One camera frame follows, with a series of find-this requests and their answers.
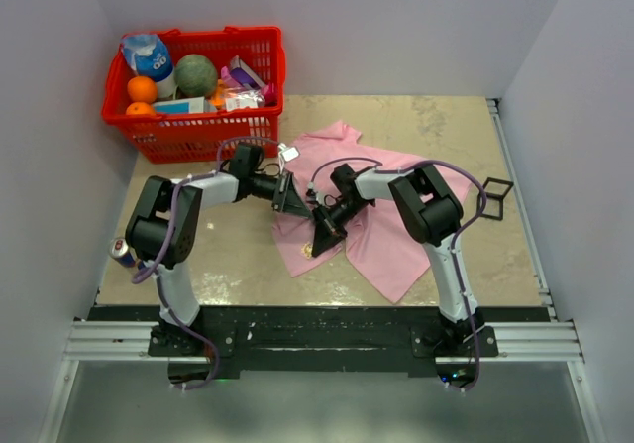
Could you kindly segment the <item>gold rhinestone brooch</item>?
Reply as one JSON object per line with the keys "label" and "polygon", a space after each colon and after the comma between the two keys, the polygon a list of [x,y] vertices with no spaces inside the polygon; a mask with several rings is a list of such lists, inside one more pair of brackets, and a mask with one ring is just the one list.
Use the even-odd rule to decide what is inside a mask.
{"label": "gold rhinestone brooch", "polygon": [[312,259],[313,258],[313,250],[312,250],[312,245],[310,243],[305,244],[302,249],[302,254],[304,255],[304,257],[306,259]]}

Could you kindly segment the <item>pink garment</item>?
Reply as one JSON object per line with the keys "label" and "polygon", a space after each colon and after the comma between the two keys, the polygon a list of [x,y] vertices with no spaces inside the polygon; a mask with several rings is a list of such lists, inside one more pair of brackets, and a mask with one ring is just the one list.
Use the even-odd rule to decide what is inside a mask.
{"label": "pink garment", "polygon": [[[360,131],[342,121],[298,136],[292,146],[300,156],[287,166],[294,174],[298,192],[304,195],[314,171],[334,159],[349,158],[354,170],[367,166],[369,159],[381,162],[384,169],[406,168],[421,160],[411,154],[362,145],[361,136]],[[345,250],[351,265],[387,300],[396,303],[430,268],[422,246],[410,238],[391,201],[379,200],[375,207],[367,207],[346,225],[346,231],[345,242],[317,258],[306,259],[301,249],[312,243],[312,223],[278,214],[272,225],[272,236],[292,277],[319,267]]]}

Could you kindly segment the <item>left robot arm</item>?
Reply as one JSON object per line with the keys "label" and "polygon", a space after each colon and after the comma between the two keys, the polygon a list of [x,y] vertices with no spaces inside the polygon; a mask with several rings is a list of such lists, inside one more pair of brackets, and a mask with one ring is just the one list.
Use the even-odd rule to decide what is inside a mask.
{"label": "left robot arm", "polygon": [[253,196],[268,201],[275,213],[311,217],[293,174],[282,169],[268,175],[261,171],[263,160],[263,147],[240,142],[216,170],[176,180],[152,175],[128,221],[125,241],[142,263],[132,283],[155,282],[160,318],[175,326],[169,342],[183,356],[198,354],[205,344],[205,332],[193,324],[200,306],[186,263],[200,212]]}

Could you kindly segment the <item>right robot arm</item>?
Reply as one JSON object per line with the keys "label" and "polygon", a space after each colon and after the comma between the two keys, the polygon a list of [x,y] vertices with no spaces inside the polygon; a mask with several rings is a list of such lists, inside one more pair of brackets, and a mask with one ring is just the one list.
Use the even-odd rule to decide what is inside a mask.
{"label": "right robot arm", "polygon": [[[438,166],[456,172],[477,188],[476,212],[467,222],[462,221],[462,203]],[[442,346],[452,356],[464,356],[476,345],[476,333],[484,321],[468,280],[461,235],[483,215],[487,202],[484,186],[465,170],[439,160],[397,170],[370,166],[354,171],[342,164],[335,167],[330,179],[340,195],[333,204],[321,203],[312,211],[315,230],[311,256],[316,258],[341,243],[347,237],[345,225],[367,206],[377,200],[392,201],[408,235],[422,245],[430,261],[445,327]]]}

